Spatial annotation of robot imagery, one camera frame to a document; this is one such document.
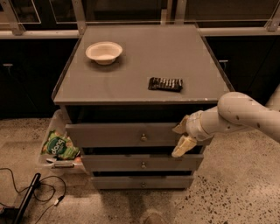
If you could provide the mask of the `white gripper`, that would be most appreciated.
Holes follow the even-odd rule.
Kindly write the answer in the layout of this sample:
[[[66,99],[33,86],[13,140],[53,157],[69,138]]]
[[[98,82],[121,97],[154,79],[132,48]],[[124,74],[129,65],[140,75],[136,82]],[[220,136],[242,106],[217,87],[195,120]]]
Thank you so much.
[[[191,115],[185,115],[181,122],[177,124],[172,131],[177,134],[187,133],[189,136],[182,136],[172,152],[174,158],[182,157],[189,150],[197,145],[197,141],[206,141],[213,136],[208,134],[200,121],[202,110],[199,110]]]

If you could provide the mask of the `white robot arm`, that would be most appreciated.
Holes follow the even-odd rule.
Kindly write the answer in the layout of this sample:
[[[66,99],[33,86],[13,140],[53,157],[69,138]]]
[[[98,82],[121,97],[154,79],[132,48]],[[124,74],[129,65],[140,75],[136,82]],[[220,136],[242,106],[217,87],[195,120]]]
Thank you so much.
[[[249,128],[280,142],[280,112],[266,108],[250,96],[240,92],[224,94],[215,107],[185,115],[172,130],[181,135],[172,156],[182,157],[198,142],[215,133],[231,133]]]

